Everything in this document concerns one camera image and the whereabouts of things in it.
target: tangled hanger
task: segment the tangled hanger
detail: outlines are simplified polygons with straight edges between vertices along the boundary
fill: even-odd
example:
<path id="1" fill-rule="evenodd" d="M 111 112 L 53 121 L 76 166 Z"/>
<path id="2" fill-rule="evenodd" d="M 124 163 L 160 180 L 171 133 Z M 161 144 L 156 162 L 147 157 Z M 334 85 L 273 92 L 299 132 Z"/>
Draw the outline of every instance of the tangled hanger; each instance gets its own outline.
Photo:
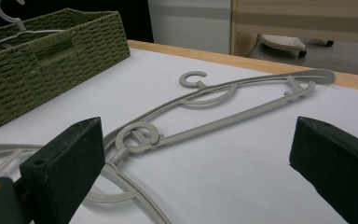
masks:
<path id="1" fill-rule="evenodd" d="M 158 208 L 156 203 L 134 182 L 129 178 L 123 175 L 117 168 L 117 166 L 130 155 L 130 153 L 139 153 L 148 149 L 157 148 L 163 145 L 172 144 L 178 141 L 186 140 L 187 138 L 194 137 L 196 135 L 207 133 L 221 127 L 227 126 L 232 123 L 236 123 L 242 119 L 248 119 L 250 117 L 256 116 L 265 111 L 276 108 L 280 105 L 284 105 L 288 102 L 293 102 L 295 99 L 311 93 L 314 90 L 315 83 L 319 84 L 332 84 L 336 80 L 336 76 L 333 72 L 323 69 L 314 69 L 307 71 L 300 71 L 294 73 L 280 74 L 280 75 L 271 75 L 271 76 L 262 76 L 262 77 L 250 77 L 235 81 L 230 81 L 214 86 L 207 86 L 203 82 L 188 82 L 186 79 L 190 76 L 201 76 L 205 77 L 206 74 L 203 72 L 189 72 L 181 75 L 179 82 L 182 86 L 187 88 L 199 88 L 198 91 L 194 91 L 190 94 L 186 94 L 174 100 L 167 102 L 164 105 L 158 106 L 149 112 L 143 114 L 142 116 L 133 119 L 132 121 L 124 124 L 123 126 L 115 129 L 111 133 L 107 134 L 104 139 L 104 148 L 105 154 L 116 149 L 113 157 L 106 161 L 104 170 L 115 177 L 120 183 L 122 183 L 125 188 L 128 190 L 124 193 L 117 195 L 106 195 L 101 193 L 90 192 L 86 199 L 96 202 L 96 203 L 117 203 L 126 201 L 128 199 L 137 198 L 139 199 L 144 206 L 150 211 L 150 213 L 155 217 L 158 223 L 171 223 L 164 213 Z M 284 93 L 283 97 L 280 97 L 276 100 L 264 103 L 262 105 L 256 106 L 254 108 L 244 110 L 240 113 L 215 120 L 210 123 L 200 125 L 199 127 L 186 130 L 184 132 L 176 133 L 170 136 L 164 136 L 158 132 L 158 128 L 147 122 L 148 120 L 156 117 L 157 115 L 166 112 L 174 107 L 179 105 L 209 105 L 215 104 L 221 101 L 228 99 L 232 96 L 235 90 L 243 85 L 256 83 L 256 82 L 266 82 L 266 81 L 285 81 L 290 84 L 293 91 L 287 91 Z M 298 81 L 308 82 L 308 86 L 303 88 Z M 223 91 L 227 90 L 226 93 L 215 97 L 210 100 L 204 101 L 195 101 L 195 99 L 201 97 L 204 94 L 214 92 L 214 91 Z M 144 134 L 139 129 L 147 129 L 150 132 L 150 137 L 145 137 Z M 124 143 L 124 139 L 130 136 L 135 136 L 136 140 L 140 143 L 138 146 L 127 146 Z M 29 145 L 0 145 L 0 157 L 10 156 L 3 164 L 8 164 L 14 158 L 21 153 L 21 151 L 26 150 L 36 150 L 41 146 L 29 146 Z M 0 170 L 5 168 L 5 165 L 0 166 Z"/>

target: hanger bar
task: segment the hanger bar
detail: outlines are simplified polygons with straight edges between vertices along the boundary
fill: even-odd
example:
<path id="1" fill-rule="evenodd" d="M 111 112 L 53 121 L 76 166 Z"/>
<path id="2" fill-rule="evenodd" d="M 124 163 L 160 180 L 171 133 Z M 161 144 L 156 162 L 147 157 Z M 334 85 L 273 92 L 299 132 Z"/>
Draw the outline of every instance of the hanger bar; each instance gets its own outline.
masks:
<path id="1" fill-rule="evenodd" d="M 37 151 L 41 145 L 27 145 L 27 144 L 0 144 L 0 158 L 10 155 L 13 151 L 21 148 L 23 152 Z"/>
<path id="2" fill-rule="evenodd" d="M 240 113 L 237 113 L 235 115 L 231 115 L 231 116 L 223 118 L 223 119 L 218 119 L 218 120 L 213 121 L 211 123 L 201 125 L 201 126 L 199 126 L 197 128 L 193 128 L 193 129 L 181 132 L 181 133 L 173 134 L 173 135 L 170 135 L 168 137 L 163 137 L 161 139 L 158 139 L 158 132 L 151 131 L 150 127 L 145 125 L 146 122 L 133 123 L 134 125 L 130 124 L 130 126 L 127 126 L 126 128 L 124 128 L 122 131 L 120 131 L 118 133 L 117 140 L 116 140 L 116 147 L 118 148 L 118 150 L 129 150 L 130 152 L 133 152 L 133 153 L 139 153 L 139 152 L 143 152 L 143 151 L 148 150 L 148 149 L 152 149 L 152 148 L 160 147 L 160 146 L 163 146 L 163 145 L 168 145 L 168 144 L 172 144 L 172 143 L 175 143 L 175 142 L 178 142 L 178 141 L 182 141 L 182 140 L 185 140 L 187 138 L 194 137 L 196 135 L 200 135 L 200 134 L 203 134 L 203 133 L 207 133 L 207 132 L 222 128 L 222 127 L 227 126 L 229 124 L 236 123 L 236 122 L 238 122 L 240 120 L 248 119 L 248 118 L 250 118 L 252 116 L 258 115 L 258 114 L 263 113 L 265 111 L 268 111 L 270 109 L 276 108 L 276 107 L 278 107 L 280 105 L 286 104 L 288 101 L 292 101 L 292 100 L 296 99 L 299 96 L 302 96 L 302 95 L 305 95 L 307 93 L 310 93 L 311 91 L 314 90 L 314 86 L 315 86 L 315 83 L 310 82 L 309 86 L 306 89 L 303 89 L 302 91 L 297 91 L 297 92 L 291 93 L 290 95 L 283 96 L 280 99 L 268 102 L 268 103 L 263 104 L 263 105 L 256 106 L 256 107 L 254 107 L 252 109 L 242 111 Z M 151 133 L 152 133 L 151 138 L 153 140 L 157 138 L 157 141 L 156 140 L 155 140 L 155 142 L 151 141 L 150 143 L 148 143 L 146 145 L 140 145 L 138 147 L 125 147 L 124 144 L 123 144 L 125 135 L 128 133 L 129 129 L 137 128 L 137 127 L 146 128 L 149 131 L 151 131 Z"/>
<path id="3" fill-rule="evenodd" d="M 202 74 L 202 72 L 196 71 L 196 72 L 190 72 L 194 73 L 195 76 L 199 76 L 199 74 Z M 189 73 L 183 74 L 183 76 L 189 77 Z M 147 121 L 149 119 L 152 119 L 156 115 L 169 110 L 173 107 L 176 107 L 178 105 L 181 105 L 183 101 L 188 101 L 195 99 L 197 97 L 202 96 L 205 93 L 211 92 L 211 91 L 221 91 L 227 88 L 231 88 L 231 86 L 236 83 L 237 86 L 243 86 L 245 84 L 255 83 L 255 82 L 263 82 L 263 81 L 272 81 L 272 80 L 287 80 L 289 76 L 292 76 L 292 78 L 295 78 L 297 81 L 304 81 L 304 82 L 315 82 L 318 84 L 332 84 L 336 81 L 336 75 L 325 69 L 311 69 L 306 71 L 299 71 L 294 73 L 285 73 L 285 74 L 279 74 L 279 75 L 268 75 L 268 76 L 262 76 L 262 77 L 249 77 L 244 78 L 240 80 L 234 80 L 229 81 L 226 83 L 214 85 L 214 86 L 205 86 L 202 87 L 198 91 L 191 92 L 189 94 L 186 94 L 184 96 L 181 96 L 179 98 L 176 98 L 174 100 L 171 100 L 163 105 L 160 105 L 149 112 L 141 115 L 140 117 L 133 119 L 132 121 L 122 125 L 121 127 L 113 130 L 111 133 L 107 134 L 105 136 L 104 143 L 105 143 L 105 153 L 109 151 L 111 147 L 114 146 L 116 136 L 118 132 L 120 132 L 124 127 L 127 125 L 134 123 L 134 122 L 142 122 Z"/>

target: white tabletop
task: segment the white tabletop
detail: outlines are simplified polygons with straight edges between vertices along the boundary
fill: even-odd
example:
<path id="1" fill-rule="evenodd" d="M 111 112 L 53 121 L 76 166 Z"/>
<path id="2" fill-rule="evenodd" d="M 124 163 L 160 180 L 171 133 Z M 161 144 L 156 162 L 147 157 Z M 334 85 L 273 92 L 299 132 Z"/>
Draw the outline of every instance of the white tabletop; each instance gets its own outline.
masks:
<path id="1" fill-rule="evenodd" d="M 107 134 L 158 105 L 195 90 L 179 76 L 203 71 L 206 85 L 261 72 L 131 49 L 129 59 L 0 127 L 0 143 L 44 145 L 67 127 L 101 117 Z M 229 100 L 177 107 L 152 123 L 170 135 L 282 97 L 285 84 L 252 85 Z M 172 223 L 345 223 L 311 183 L 289 166 L 298 116 L 329 122 L 358 137 L 358 90 L 318 85 L 278 109 L 185 142 L 131 155 L 120 164 Z M 15 166 L 2 175 L 20 177 Z M 95 190 L 120 192 L 103 177 Z M 154 223 L 136 201 L 84 202 L 71 223 Z"/>

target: green wicker basket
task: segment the green wicker basket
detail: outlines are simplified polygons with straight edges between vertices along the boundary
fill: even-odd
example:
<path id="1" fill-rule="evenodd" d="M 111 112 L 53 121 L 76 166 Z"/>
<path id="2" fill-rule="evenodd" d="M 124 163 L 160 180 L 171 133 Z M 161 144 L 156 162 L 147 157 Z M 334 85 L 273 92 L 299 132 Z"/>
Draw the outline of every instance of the green wicker basket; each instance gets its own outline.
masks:
<path id="1" fill-rule="evenodd" d="M 64 30 L 20 35 L 0 47 L 0 126 L 128 58 L 130 50 L 116 11 L 70 8 L 24 21 L 27 30 Z M 15 35 L 0 27 L 0 39 Z"/>

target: wall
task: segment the wall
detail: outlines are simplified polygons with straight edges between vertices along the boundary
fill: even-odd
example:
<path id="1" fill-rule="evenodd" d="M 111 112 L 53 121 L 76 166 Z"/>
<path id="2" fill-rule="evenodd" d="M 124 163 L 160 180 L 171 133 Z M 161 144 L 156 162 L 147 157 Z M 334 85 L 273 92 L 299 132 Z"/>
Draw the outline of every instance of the wall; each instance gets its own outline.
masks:
<path id="1" fill-rule="evenodd" d="M 231 0 L 148 0 L 155 43 L 229 54 Z"/>

